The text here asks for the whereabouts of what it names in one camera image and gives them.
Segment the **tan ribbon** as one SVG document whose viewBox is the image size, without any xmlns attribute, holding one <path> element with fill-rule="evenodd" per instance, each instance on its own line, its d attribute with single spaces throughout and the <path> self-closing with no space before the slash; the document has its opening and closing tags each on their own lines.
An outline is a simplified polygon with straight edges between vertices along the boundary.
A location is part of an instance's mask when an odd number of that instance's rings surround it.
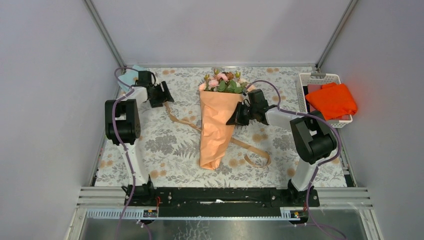
<svg viewBox="0 0 424 240">
<path fill-rule="evenodd" d="M 169 106 L 169 104 L 167 102 L 165 102 L 163 105 L 165 106 L 167 115 L 168 115 L 169 119 L 172 122 L 189 126 L 189 127 L 191 127 L 192 129 L 195 129 L 198 132 L 201 132 L 202 131 L 195 124 L 193 124 L 193 123 L 191 123 L 189 121 L 178 119 L 176 116 L 174 116 L 172 114 L 172 109 L 171 109 L 171 107 Z M 263 151 L 263 150 L 260 150 L 260 149 L 258 149 L 256 147 L 252 146 L 252 145 L 249 145 L 247 143 L 244 143 L 244 142 L 242 142 L 242 141 L 240 141 L 238 139 L 235 139 L 233 137 L 230 138 L 229 142 L 232 143 L 232 144 L 234 144 L 234 145 L 236 145 L 236 146 L 238 146 L 238 147 L 240 147 L 240 148 L 243 148 L 243 149 L 247 150 L 248 152 L 252 152 L 252 153 L 258 155 L 261 158 L 266 159 L 266 163 L 264 165 L 258 165 L 258 164 L 253 163 L 251 161 L 251 159 L 249 158 L 249 156 L 247 154 L 245 154 L 244 155 L 244 160 L 247 161 L 247 163 L 249 163 L 254 168 L 262 168 L 263 169 L 263 168 L 268 167 L 271 164 L 271 162 L 272 162 L 270 155 L 267 152 Z"/>
</svg>

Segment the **tan wrapping paper sheet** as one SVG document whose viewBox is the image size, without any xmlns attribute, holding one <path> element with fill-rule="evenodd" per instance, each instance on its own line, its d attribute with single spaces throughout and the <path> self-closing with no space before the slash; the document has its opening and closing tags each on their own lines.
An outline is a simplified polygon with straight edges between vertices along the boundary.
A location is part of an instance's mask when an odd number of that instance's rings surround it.
<svg viewBox="0 0 424 240">
<path fill-rule="evenodd" d="M 238 93 L 200 91 L 201 133 L 199 165 L 203 169 L 215 170 L 233 135 L 235 126 L 227 125 L 243 97 Z"/>
</svg>

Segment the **pink fake flower bunch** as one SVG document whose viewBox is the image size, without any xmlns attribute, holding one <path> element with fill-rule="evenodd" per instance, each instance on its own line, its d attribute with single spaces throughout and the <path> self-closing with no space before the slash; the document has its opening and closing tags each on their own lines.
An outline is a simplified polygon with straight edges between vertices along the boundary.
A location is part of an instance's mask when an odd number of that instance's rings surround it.
<svg viewBox="0 0 424 240">
<path fill-rule="evenodd" d="M 212 75 L 206 74 L 203 83 L 198 87 L 199 91 L 230 94 L 246 94 L 255 89 L 253 84 L 242 78 L 240 71 L 219 71 L 218 69 L 215 69 Z"/>
</svg>

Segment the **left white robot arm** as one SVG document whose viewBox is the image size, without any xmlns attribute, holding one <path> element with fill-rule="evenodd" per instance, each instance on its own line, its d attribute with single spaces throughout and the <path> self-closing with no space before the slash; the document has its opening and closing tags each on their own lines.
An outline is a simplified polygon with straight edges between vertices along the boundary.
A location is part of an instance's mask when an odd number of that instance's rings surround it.
<svg viewBox="0 0 424 240">
<path fill-rule="evenodd" d="M 158 82 L 153 72 L 136 72 L 138 78 L 128 85 L 128 92 L 104 104 L 105 135 L 125 160 L 129 175 L 129 184 L 123 187 L 126 195 L 135 196 L 142 205 L 148 206 L 154 202 L 155 192 L 139 149 L 142 126 L 139 107 L 148 102 L 152 108 L 158 108 L 175 100 L 166 82 Z"/>
</svg>

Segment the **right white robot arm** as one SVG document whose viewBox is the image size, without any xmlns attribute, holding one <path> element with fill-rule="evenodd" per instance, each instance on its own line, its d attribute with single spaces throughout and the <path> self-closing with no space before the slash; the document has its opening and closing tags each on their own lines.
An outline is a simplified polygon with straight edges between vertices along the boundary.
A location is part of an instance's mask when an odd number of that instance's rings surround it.
<svg viewBox="0 0 424 240">
<path fill-rule="evenodd" d="M 297 154 L 300 157 L 294 176 L 287 184 L 287 201 L 301 205 L 312 188 L 314 172 L 337 148 L 338 141 L 330 124 L 318 111 L 294 112 L 270 105 L 260 89 L 248 93 L 239 101 L 227 125 L 247 126 L 251 120 L 280 128 L 290 127 Z"/>
</svg>

